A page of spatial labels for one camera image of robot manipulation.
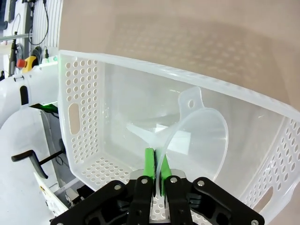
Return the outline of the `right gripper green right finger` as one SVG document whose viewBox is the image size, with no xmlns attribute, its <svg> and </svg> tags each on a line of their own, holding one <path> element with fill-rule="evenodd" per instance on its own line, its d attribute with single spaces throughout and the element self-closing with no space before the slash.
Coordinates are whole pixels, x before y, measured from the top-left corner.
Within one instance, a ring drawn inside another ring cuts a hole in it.
<svg viewBox="0 0 300 225">
<path fill-rule="evenodd" d="M 161 163 L 161 192 L 169 206 L 172 225 L 194 224 L 194 212 L 212 225 L 263 225 L 262 215 L 206 177 L 190 182 L 174 175 L 166 157 Z"/>
</svg>

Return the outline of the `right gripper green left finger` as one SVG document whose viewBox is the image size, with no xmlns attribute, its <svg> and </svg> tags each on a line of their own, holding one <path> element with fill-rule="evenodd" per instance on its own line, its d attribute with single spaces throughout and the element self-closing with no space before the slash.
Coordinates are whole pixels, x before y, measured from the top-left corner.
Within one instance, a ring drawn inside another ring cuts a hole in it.
<svg viewBox="0 0 300 225">
<path fill-rule="evenodd" d="M 154 150 L 145 149 L 145 166 L 127 184 L 112 180 L 76 206 L 54 218 L 52 225 L 147 225 L 155 178 Z"/>
</svg>

